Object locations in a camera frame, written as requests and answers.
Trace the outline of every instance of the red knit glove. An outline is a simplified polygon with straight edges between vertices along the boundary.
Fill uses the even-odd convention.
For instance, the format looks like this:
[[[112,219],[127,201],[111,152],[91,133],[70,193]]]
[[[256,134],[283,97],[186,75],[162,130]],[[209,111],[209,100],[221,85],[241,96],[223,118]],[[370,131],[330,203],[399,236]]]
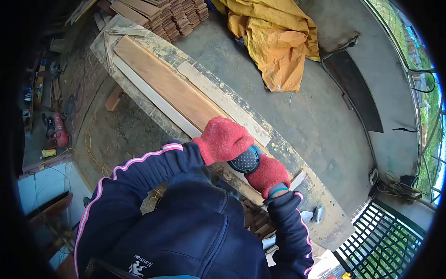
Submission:
[[[201,137],[192,141],[200,148],[206,166],[233,160],[254,144],[245,127],[221,116],[209,120]]]
[[[249,185],[256,189],[267,200],[269,190],[276,184],[285,183],[289,188],[290,182],[285,166],[274,158],[260,153],[260,164],[255,172],[245,174]]]

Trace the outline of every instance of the person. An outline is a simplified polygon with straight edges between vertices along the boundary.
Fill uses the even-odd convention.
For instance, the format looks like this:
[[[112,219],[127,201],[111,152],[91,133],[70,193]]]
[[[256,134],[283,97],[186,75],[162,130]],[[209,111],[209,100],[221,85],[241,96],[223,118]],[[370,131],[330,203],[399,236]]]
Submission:
[[[289,191],[284,165],[261,154],[257,170],[245,175],[265,199],[277,230],[279,250],[272,267],[261,240],[244,228],[241,203],[197,175],[205,166],[235,159],[253,144],[246,128],[216,117],[192,142],[172,141],[116,166],[110,177],[99,180],[80,221],[76,275],[306,278],[313,260],[308,228],[297,210],[303,197]],[[164,181],[169,185],[163,198],[153,212],[142,215],[147,192]]]

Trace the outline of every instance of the metal gate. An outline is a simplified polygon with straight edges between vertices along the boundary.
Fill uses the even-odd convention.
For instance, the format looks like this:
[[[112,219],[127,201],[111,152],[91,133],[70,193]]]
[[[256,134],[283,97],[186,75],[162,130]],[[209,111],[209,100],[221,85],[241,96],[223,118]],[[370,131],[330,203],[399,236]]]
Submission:
[[[393,208],[373,200],[353,223],[355,232],[333,254],[353,277],[399,278],[426,231]]]

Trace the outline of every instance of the navy blue jacket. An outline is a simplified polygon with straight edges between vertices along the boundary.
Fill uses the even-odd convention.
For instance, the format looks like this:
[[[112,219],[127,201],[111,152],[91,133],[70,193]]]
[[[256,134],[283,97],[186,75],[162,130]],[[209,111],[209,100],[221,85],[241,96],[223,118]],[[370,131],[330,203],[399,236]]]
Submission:
[[[93,257],[139,278],[306,278],[313,265],[312,246],[296,209],[302,199],[299,192],[265,201],[280,248],[272,267],[261,241],[244,228],[239,201],[207,182],[170,186],[156,210],[141,215],[148,191],[203,166],[196,144],[174,141],[101,178],[79,224],[77,275],[83,277]]]

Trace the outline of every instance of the workbench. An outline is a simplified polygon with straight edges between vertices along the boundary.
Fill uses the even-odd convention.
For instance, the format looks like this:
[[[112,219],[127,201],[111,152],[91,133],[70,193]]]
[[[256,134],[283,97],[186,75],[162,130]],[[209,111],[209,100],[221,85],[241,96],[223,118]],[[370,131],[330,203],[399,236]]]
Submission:
[[[107,69],[106,51],[104,47],[104,31],[109,29],[144,29],[142,26],[122,17],[115,16],[99,33],[95,41],[90,46],[91,51],[95,54],[99,62]],[[110,36],[110,45],[113,50],[114,46],[119,42],[122,36]],[[342,208],[305,163],[302,157],[294,150],[294,148],[272,127],[258,112],[250,107],[236,92],[229,88],[218,77],[209,72],[206,68],[194,61],[190,56],[163,40],[161,37],[149,31],[146,37],[132,37],[151,53],[155,54],[162,61],[167,63],[173,69],[177,69],[183,62],[188,62],[207,77],[214,85],[218,86],[221,91],[236,102],[246,113],[248,113],[269,135],[271,140],[265,146],[268,152],[283,163],[288,172],[296,177],[300,172],[305,172],[306,177],[295,190],[300,191],[304,200],[299,205],[299,210],[314,211],[316,206],[323,204],[325,212],[320,224],[313,222],[308,223],[310,230],[310,238],[313,242],[320,246],[335,250],[345,240],[352,235],[354,228],[345,215]],[[153,121],[162,128],[173,139],[181,142],[188,142],[191,138],[182,131],[171,119],[169,119],[161,110],[158,109],[118,68],[112,74],[113,79],[122,87],[123,91],[130,96],[136,104],[147,114]],[[255,204],[262,204],[261,195],[246,184],[246,180],[242,174],[234,174],[227,167],[227,164],[213,164],[210,166],[218,175],[230,183],[242,195],[249,198]]]

